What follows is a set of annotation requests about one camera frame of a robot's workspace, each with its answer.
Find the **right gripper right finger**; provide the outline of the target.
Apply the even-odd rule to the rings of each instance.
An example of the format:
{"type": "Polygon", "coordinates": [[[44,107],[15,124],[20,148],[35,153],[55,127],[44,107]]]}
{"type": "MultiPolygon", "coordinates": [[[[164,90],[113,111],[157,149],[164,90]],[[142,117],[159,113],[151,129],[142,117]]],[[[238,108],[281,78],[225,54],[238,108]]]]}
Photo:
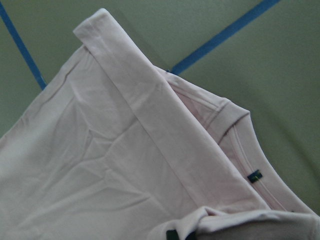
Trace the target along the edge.
{"type": "Polygon", "coordinates": [[[186,240],[197,240],[196,232],[195,232],[195,231],[191,232],[191,233],[186,237],[186,240]]]}

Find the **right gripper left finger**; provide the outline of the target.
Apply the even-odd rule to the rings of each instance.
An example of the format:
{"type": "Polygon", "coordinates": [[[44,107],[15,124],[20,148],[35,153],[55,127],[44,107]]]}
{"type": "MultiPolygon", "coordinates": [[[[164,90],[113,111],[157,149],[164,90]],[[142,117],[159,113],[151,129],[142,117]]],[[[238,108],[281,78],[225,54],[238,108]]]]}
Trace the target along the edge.
{"type": "Polygon", "coordinates": [[[166,231],[167,240],[178,240],[178,233],[175,229],[166,231]]]}

